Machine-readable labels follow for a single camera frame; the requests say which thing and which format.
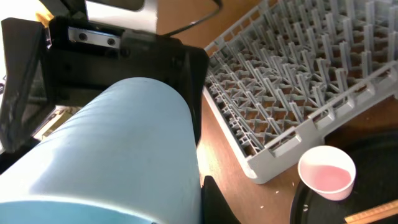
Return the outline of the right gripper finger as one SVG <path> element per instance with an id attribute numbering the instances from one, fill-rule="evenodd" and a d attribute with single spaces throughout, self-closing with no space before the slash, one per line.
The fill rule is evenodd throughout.
<path id="1" fill-rule="evenodd" d="M 201 206 L 204 224 L 241 224 L 210 175 L 205 176 L 201 187 Z"/>

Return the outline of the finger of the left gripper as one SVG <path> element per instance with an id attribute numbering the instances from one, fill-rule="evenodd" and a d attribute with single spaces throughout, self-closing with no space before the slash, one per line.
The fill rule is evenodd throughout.
<path id="1" fill-rule="evenodd" d="M 55 108 L 42 61 L 45 29 L 40 22 L 9 17 L 1 21 L 6 84 L 1 103 L 1 144 L 16 152 Z"/>

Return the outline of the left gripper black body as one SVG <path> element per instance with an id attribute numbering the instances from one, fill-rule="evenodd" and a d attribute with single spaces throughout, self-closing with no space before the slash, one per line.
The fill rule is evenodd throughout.
<path id="1" fill-rule="evenodd" d="M 47 69 L 56 105 L 83 107 L 118 81 L 163 82 L 187 102 L 201 137 L 201 94 L 209 64 L 204 49 L 144 31 L 57 16 L 49 23 Z"/>

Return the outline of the light blue plastic cup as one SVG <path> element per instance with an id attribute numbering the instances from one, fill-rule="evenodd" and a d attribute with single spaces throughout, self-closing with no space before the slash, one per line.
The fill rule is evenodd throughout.
<path id="1" fill-rule="evenodd" d="M 201 223 L 190 110 L 150 78 L 113 84 L 1 175 L 2 223 Z"/>

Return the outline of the pink plastic cup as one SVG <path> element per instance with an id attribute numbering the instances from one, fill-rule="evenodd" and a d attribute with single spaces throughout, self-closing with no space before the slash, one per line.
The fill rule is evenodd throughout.
<path id="1" fill-rule="evenodd" d="M 352 192 L 356 166 L 352 158 L 341 149 L 317 146 L 301 156 L 298 174 L 301 181 L 318 195 L 340 201 Z"/>

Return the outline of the wooden chopstick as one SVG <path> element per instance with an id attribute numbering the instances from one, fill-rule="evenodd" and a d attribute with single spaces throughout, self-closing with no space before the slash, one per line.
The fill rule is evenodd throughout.
<path id="1" fill-rule="evenodd" d="M 347 224 L 366 224 L 397 215 L 397 200 L 345 217 Z"/>

